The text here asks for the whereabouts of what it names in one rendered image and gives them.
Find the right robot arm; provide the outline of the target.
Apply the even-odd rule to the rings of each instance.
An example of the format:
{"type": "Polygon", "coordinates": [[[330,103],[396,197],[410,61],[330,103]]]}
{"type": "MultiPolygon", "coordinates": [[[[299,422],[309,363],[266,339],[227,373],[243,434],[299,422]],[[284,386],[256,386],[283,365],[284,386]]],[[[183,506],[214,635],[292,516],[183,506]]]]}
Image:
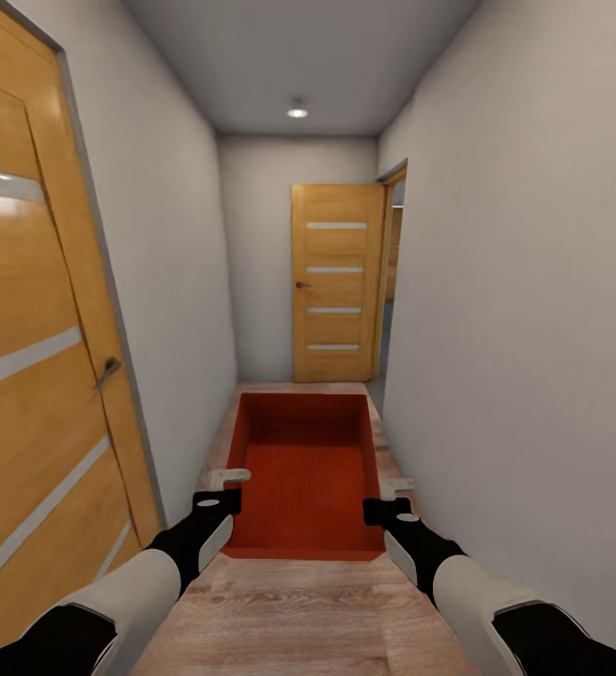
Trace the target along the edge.
{"type": "Polygon", "coordinates": [[[386,553],[437,607],[481,676],[616,676],[616,649],[596,641],[544,594],[495,574],[423,524],[410,478],[382,479],[363,501],[366,526],[384,529],[386,553]]]}

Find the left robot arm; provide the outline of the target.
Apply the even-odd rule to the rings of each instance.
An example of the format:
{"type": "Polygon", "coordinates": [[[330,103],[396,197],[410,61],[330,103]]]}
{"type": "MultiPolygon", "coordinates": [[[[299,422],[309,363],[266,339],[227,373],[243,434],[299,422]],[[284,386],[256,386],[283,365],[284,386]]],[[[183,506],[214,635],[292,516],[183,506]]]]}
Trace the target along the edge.
{"type": "Polygon", "coordinates": [[[248,469],[211,472],[190,515],[119,568],[69,594],[0,649],[0,676],[129,676],[179,596],[221,553],[248,469]]]}

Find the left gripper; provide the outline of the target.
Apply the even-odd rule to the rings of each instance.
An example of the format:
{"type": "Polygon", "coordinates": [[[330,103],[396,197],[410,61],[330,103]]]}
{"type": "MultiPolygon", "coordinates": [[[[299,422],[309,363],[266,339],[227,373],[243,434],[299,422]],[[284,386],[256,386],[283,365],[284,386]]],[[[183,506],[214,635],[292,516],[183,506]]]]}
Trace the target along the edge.
{"type": "Polygon", "coordinates": [[[230,513],[231,515],[239,515],[241,513],[241,496],[241,488],[225,489],[222,492],[201,491],[199,493],[193,494],[192,509],[194,509],[195,505],[202,499],[207,499],[208,497],[221,497],[221,499],[224,500],[227,505],[227,513],[230,513]]]}

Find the storage box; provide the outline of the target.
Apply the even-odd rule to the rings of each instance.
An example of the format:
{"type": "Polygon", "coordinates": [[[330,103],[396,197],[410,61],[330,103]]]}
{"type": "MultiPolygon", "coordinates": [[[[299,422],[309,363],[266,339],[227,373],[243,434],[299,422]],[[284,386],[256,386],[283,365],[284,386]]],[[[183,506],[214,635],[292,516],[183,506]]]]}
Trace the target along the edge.
{"type": "Polygon", "coordinates": [[[241,513],[221,553],[268,561],[373,561],[384,529],[366,526],[380,499],[365,394],[242,393],[226,469],[248,469],[241,513]]]}

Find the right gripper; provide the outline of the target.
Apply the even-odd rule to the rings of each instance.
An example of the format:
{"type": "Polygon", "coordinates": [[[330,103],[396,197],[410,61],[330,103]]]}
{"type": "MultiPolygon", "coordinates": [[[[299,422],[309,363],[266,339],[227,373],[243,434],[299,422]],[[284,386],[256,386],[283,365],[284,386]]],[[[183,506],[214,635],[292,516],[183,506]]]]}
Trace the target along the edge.
{"type": "Polygon", "coordinates": [[[380,499],[365,499],[363,501],[363,519],[366,526],[376,525],[383,527],[383,516],[391,509],[404,509],[412,513],[410,499],[396,498],[394,501],[380,499]]]}

